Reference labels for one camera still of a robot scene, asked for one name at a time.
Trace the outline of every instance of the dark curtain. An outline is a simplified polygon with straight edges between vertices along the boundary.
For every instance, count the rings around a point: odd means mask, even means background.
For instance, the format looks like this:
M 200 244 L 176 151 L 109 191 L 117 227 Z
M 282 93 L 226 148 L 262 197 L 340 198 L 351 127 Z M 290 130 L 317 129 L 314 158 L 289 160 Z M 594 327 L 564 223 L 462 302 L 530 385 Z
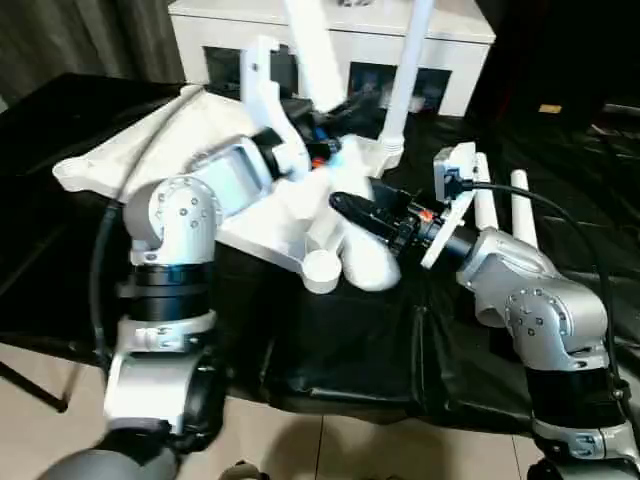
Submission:
M 0 97 L 15 103 L 65 72 L 184 81 L 171 1 L 1 0 Z

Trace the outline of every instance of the black wire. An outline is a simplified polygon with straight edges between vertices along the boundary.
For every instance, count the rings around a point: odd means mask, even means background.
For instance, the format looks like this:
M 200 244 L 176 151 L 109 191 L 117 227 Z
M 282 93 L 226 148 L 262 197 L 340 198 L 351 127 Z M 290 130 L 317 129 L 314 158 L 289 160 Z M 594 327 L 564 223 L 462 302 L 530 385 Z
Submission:
M 120 200 L 129 184 L 129 180 L 138 169 L 138 166 L 144 159 L 146 153 L 150 150 L 153 144 L 164 133 L 167 126 L 171 123 L 171 120 L 175 118 L 176 114 L 181 111 L 198 93 L 202 91 L 201 88 L 193 88 L 192 91 L 185 94 L 179 101 L 176 101 L 174 105 L 165 113 L 163 120 L 156 127 L 153 133 L 146 139 L 142 146 L 136 152 L 136 155 L 131 162 L 129 169 L 127 170 L 124 179 L 116 195 L 109 200 L 107 207 L 105 208 L 102 221 L 98 227 L 98 233 L 93 246 L 93 253 L 91 255 L 91 264 L 89 267 L 89 318 L 91 320 L 91 326 L 93 328 L 93 336 L 96 343 L 96 355 L 98 357 L 98 364 L 102 370 L 102 376 L 104 384 L 107 383 L 109 376 L 109 368 L 111 365 L 111 355 L 107 347 L 107 342 L 104 334 L 104 321 L 102 319 L 102 302 L 101 302 L 101 274 L 102 265 L 104 263 L 104 257 L 106 252 L 107 243 L 111 237 L 111 231 L 113 230 L 114 220 L 118 216 L 122 207 Z
M 605 342 L 607 345 L 607 350 L 609 352 L 610 371 L 616 384 L 614 385 L 614 388 L 618 388 L 620 385 L 622 385 L 623 382 L 620 379 L 620 369 L 618 367 L 618 360 L 615 351 L 615 335 L 613 328 L 614 304 L 611 280 L 609 279 L 609 272 L 604 260 L 598 253 L 598 249 L 596 248 L 589 235 L 587 235 L 584 228 L 582 228 L 577 220 L 573 218 L 571 214 L 560 205 L 549 200 L 546 197 L 543 197 L 542 195 L 530 192 L 529 190 L 524 190 L 512 185 L 500 185 L 488 182 L 463 182 L 463 188 L 465 190 L 493 190 L 528 198 L 529 200 L 532 200 L 554 211 L 556 214 L 562 217 L 562 219 L 564 219 L 578 234 L 578 236 L 582 239 L 585 246 L 587 247 L 589 254 L 593 258 L 593 263 L 600 281 L 600 298 L 602 299 L 602 303 L 604 304 L 604 308 L 607 312 L 607 332 L 605 334 Z M 624 395 L 622 399 L 620 399 L 620 405 L 622 406 L 625 415 L 631 423 L 635 442 L 638 447 L 640 447 L 640 428 L 638 427 L 638 422 L 636 421 L 635 415 L 631 411 L 631 405 L 629 404 L 628 395 Z

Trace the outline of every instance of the beige floor tile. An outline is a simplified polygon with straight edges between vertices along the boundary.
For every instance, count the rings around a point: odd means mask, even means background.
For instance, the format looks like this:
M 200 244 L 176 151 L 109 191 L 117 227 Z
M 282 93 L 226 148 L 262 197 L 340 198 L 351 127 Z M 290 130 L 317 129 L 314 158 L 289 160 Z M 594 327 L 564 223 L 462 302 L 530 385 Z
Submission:
M 542 452 L 538 450 L 533 440 L 525 437 L 513 436 L 513 446 L 516 450 L 516 458 L 518 459 L 518 468 L 520 469 L 520 477 L 524 480 L 527 478 L 527 471 L 534 463 L 542 458 Z
M 34 480 L 68 453 L 95 443 L 104 429 L 98 369 L 0 346 L 0 360 L 60 396 L 79 368 L 69 410 L 56 413 L 0 379 L 2 479 Z
M 510 436 L 444 430 L 407 420 L 376 426 L 325 417 L 319 480 L 517 480 Z
M 222 433 L 206 452 L 192 455 L 180 480 L 216 479 L 239 460 L 256 465 L 273 480 L 312 480 L 320 428 L 321 417 L 229 398 Z
M 75 365 L 0 345 L 0 360 L 60 395 Z M 99 371 L 82 367 L 69 410 L 58 414 L 0 379 L 0 478 L 34 480 L 59 458 L 95 443 L 104 431 Z M 229 399 L 225 427 L 206 451 L 192 455 L 180 480 L 215 480 L 238 460 L 275 479 L 312 480 L 321 418 Z

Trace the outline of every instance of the white cylindrical rod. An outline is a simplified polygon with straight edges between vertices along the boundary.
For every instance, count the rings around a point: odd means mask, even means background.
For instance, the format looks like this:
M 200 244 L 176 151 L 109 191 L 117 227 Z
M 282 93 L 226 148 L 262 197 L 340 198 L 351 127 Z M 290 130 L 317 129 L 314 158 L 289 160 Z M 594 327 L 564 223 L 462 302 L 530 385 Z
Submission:
M 478 181 L 491 183 L 491 173 L 489 172 L 487 156 L 484 153 L 477 153 L 476 157 L 478 159 Z M 484 230 L 487 227 L 499 229 L 496 204 L 493 201 L 493 192 L 491 190 L 476 191 L 474 204 L 476 227 L 478 227 L 478 230 Z
M 396 70 L 391 100 L 387 109 L 380 141 L 388 146 L 403 148 L 404 126 L 409 113 L 409 105 L 416 85 L 416 77 L 422 56 L 424 40 L 429 29 L 429 18 L 433 12 L 434 0 L 414 0 L 405 35 L 402 58 Z
M 511 172 L 511 185 L 522 188 L 523 190 L 529 190 L 527 172 L 524 170 L 514 170 Z M 522 240 L 538 248 L 538 238 L 536 235 L 536 225 L 533 221 L 531 200 L 520 195 L 511 195 L 511 217 L 513 236 L 518 240 Z
M 320 0 L 284 0 L 298 67 L 306 93 L 316 110 L 329 112 L 343 103 L 346 92 Z

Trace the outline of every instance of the black tablecloth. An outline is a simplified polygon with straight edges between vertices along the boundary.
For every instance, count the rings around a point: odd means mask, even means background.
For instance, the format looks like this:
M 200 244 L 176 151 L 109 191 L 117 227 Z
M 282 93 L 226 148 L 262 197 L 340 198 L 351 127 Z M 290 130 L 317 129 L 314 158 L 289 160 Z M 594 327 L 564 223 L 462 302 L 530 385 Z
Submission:
M 0 115 L 0 340 L 94 363 L 88 265 L 105 200 L 64 192 L 50 170 L 175 96 L 178 86 L 65 76 Z M 605 253 L 616 294 L 623 365 L 640 373 L 640 179 L 633 148 L 615 156 L 597 138 L 518 125 L 474 125 L 413 117 L 400 166 L 384 180 L 409 191 L 433 188 L 437 151 L 475 140 L 493 179 L 526 168 L 533 190 L 566 207 Z M 508 199 L 498 199 L 509 228 Z M 570 229 L 536 208 L 539 243 L 566 275 L 597 289 L 591 259 Z M 121 224 L 104 272 L 107 335 L 121 306 L 112 286 L 128 270 Z M 446 262 L 430 272 L 403 265 L 393 289 L 365 293 L 341 281 L 329 295 L 305 291 L 293 274 L 232 248 L 216 251 L 213 306 L 234 373 L 233 393 L 303 412 L 378 422 L 405 416 L 518 433 L 529 399 L 504 330 L 475 322 L 471 296 Z

